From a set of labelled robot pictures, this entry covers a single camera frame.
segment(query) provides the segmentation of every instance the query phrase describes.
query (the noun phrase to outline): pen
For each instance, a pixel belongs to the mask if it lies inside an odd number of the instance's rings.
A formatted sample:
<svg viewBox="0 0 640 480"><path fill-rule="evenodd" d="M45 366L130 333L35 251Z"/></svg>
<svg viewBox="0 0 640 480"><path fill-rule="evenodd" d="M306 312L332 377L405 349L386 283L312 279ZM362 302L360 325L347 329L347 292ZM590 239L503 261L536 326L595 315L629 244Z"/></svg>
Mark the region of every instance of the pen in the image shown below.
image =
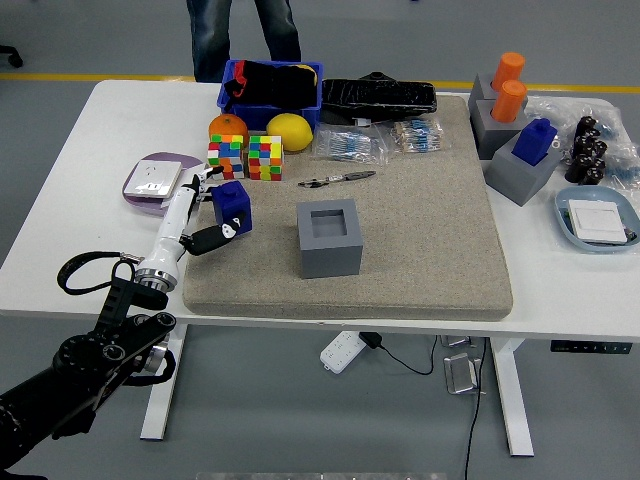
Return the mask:
<svg viewBox="0 0 640 480"><path fill-rule="evenodd" d="M300 182L298 183L298 185L306 188L319 188L319 187L324 187L325 185L329 185L330 183L360 180L361 178L367 178L375 174L376 172L373 170L368 170L366 172L345 173L344 175L332 175L331 177L326 177L321 180L318 180L317 178L313 178L305 182Z"/></svg>

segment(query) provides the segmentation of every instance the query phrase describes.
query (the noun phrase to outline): blue plastic bin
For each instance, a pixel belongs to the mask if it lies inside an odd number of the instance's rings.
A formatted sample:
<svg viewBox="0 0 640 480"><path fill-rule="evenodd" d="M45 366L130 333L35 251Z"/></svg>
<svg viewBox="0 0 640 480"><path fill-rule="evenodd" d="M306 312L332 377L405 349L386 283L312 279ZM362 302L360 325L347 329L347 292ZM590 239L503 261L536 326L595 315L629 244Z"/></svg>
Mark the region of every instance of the blue plastic bin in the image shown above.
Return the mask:
<svg viewBox="0 0 640 480"><path fill-rule="evenodd" d="M222 77L222 84L224 85L229 80L233 79L233 70L236 63L240 60L229 60L224 69L224 76ZM318 75L318 92L317 101L314 107L303 108L301 110L284 110L282 108L273 107L271 105L248 105L248 104L234 104L231 106L229 113L233 113L240 117L247 124L249 130L261 130L264 131L267 128L267 123L281 113L295 113L303 117L309 125L311 130L315 130L316 123L320 121L320 107L322 105L322 64L313 62L267 62L258 61L265 65L274 65L281 67L283 65L309 65L316 71ZM220 87L220 94L218 95L218 107L224 112L224 107L229 101L229 95L224 90L224 86Z"/></svg>

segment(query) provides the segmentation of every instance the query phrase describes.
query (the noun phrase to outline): gray holder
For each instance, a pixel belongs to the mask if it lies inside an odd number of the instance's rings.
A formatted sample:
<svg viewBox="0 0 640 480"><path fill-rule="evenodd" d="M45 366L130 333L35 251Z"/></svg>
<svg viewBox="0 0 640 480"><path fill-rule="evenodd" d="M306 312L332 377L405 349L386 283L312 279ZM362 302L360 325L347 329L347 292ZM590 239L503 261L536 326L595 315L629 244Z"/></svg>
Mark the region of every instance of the gray holder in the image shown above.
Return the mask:
<svg viewBox="0 0 640 480"><path fill-rule="evenodd" d="M480 160L491 160L500 147L520 133L529 123L522 107L513 122L502 123L494 120L491 116L494 104L494 100L477 100L471 106L471 127L476 137Z"/></svg>
<svg viewBox="0 0 640 480"><path fill-rule="evenodd" d="M469 101L467 103L469 111L471 111L471 107L475 105L478 100L496 100L498 98L498 92L491 87L493 77L494 75L490 73L478 73L476 75L476 79L473 82L473 88L471 89L471 94L469 95ZM522 108L527 106L527 99L528 97L524 98Z"/></svg>
<svg viewBox="0 0 640 480"><path fill-rule="evenodd" d="M358 275L364 241L353 199L296 206L302 278Z"/></svg>
<svg viewBox="0 0 640 480"><path fill-rule="evenodd" d="M519 134L498 149L484 179L491 188L522 207L547 183L560 164L562 154L550 148L535 167L531 166L511 153L518 138Z"/></svg>

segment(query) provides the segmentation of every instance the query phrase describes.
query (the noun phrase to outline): lemon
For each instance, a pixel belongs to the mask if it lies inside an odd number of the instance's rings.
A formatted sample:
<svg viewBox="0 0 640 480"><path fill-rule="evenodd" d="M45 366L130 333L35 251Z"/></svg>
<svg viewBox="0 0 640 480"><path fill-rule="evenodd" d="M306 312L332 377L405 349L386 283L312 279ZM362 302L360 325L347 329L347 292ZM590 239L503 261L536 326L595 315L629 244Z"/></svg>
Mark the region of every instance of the lemon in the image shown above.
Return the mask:
<svg viewBox="0 0 640 480"><path fill-rule="evenodd" d="M316 71L313 69L313 67L311 67L310 65L305 65L305 64L299 64L299 65L295 65L298 68L304 68L305 70L311 70L313 72L313 86L317 86L318 85L318 74L316 73Z"/></svg>
<svg viewBox="0 0 640 480"><path fill-rule="evenodd" d="M281 113L267 124L267 135L280 135L282 148L288 152L304 150L313 140L309 123L295 113Z"/></svg>

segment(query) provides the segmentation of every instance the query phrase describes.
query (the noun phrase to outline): light blue tray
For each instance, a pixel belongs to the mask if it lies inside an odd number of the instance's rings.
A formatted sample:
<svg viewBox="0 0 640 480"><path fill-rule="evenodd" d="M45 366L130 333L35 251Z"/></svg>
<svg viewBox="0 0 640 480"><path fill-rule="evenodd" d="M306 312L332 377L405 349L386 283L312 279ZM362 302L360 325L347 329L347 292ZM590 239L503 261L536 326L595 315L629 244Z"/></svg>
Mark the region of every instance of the light blue tray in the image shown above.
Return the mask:
<svg viewBox="0 0 640 480"><path fill-rule="evenodd" d="M624 245L597 245L583 242L573 234L573 227L569 219L569 200L614 202L618 206L618 213L620 213L624 226L635 232L638 237ZM629 200L611 188L597 185L565 188L556 195L555 212L562 232L571 243L583 250L596 253L619 252L629 250L640 243L640 219L638 219L638 214L629 203Z"/></svg>

